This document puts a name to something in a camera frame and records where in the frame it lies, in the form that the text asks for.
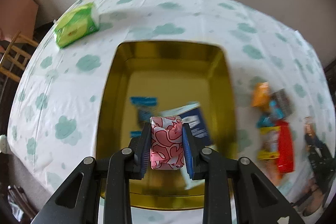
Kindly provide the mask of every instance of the chair backrest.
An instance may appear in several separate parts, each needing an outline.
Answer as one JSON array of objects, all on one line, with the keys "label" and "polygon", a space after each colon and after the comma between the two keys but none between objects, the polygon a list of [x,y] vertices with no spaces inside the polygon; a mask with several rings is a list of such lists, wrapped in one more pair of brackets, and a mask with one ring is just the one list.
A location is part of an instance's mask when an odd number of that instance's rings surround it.
[{"label": "chair backrest", "polygon": [[[25,52],[24,50],[20,49],[19,47],[15,46],[16,43],[27,43],[33,47],[37,47],[39,44],[38,42],[31,40],[28,37],[20,34],[20,32],[18,32],[16,35],[14,35],[12,41],[10,42],[5,53],[3,54],[0,61],[0,73],[6,75],[8,78],[11,78],[12,80],[19,83],[21,77],[11,72],[11,69],[13,65],[16,65],[18,68],[24,71],[28,63],[28,60],[30,60],[32,56],[29,53]],[[11,50],[16,53],[14,57],[12,57],[9,54]],[[19,61],[20,56],[23,57],[23,61],[21,62]],[[10,69],[4,67],[6,60],[12,63]]]}]

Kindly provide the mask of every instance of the pink patterned wrapper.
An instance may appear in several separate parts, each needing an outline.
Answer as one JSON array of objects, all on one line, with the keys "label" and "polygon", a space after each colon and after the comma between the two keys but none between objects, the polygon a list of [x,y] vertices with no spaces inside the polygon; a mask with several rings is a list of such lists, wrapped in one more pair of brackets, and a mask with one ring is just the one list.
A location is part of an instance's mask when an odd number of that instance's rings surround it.
[{"label": "pink patterned wrapper", "polygon": [[177,170],[184,165],[182,120],[179,116],[151,117],[152,169]]}]

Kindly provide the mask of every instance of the tablecloth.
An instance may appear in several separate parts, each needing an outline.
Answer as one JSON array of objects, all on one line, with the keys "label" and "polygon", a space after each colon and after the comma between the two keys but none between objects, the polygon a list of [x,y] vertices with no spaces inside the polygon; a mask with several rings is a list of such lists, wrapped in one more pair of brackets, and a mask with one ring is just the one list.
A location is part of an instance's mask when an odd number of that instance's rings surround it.
[{"label": "tablecloth", "polygon": [[86,156],[95,156],[97,124],[105,82],[117,46],[124,41],[177,40],[214,44],[226,52],[235,94],[239,156],[256,160],[260,148],[250,107],[257,82],[284,88],[294,113],[295,171],[279,190],[295,200],[311,175],[304,117],[335,151],[335,111],[313,47],[271,16],[234,0],[78,0],[68,10],[94,1],[100,31],[59,49],[53,29],[24,72],[8,125],[11,150],[51,193]]}]

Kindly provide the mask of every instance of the wet wipes package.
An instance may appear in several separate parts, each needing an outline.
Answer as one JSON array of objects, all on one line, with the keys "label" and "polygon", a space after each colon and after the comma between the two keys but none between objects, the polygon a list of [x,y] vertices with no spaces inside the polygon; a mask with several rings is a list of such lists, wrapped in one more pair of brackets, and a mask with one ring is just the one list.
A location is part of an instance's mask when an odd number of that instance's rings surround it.
[{"label": "wet wipes package", "polygon": [[213,143],[209,137],[200,106],[199,102],[191,102],[182,107],[162,111],[160,116],[180,116],[182,122],[189,124],[193,136],[200,138],[205,146],[209,146]]}]

